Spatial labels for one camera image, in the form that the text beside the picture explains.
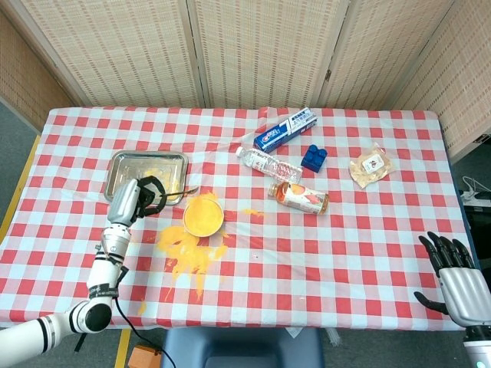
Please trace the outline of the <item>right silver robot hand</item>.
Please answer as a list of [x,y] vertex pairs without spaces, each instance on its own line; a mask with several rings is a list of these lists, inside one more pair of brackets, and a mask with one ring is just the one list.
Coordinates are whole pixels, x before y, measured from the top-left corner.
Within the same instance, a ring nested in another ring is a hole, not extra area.
[[433,232],[420,235],[439,281],[442,302],[431,301],[419,291],[415,298],[425,308],[445,314],[461,327],[490,325],[490,290],[467,247]]

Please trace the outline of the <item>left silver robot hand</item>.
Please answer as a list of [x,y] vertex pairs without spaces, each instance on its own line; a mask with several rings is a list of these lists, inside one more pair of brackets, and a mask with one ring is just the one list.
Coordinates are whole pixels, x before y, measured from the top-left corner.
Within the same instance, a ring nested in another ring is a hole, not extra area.
[[166,202],[166,190],[157,177],[132,179],[117,190],[107,218],[129,228],[137,219],[160,213]]

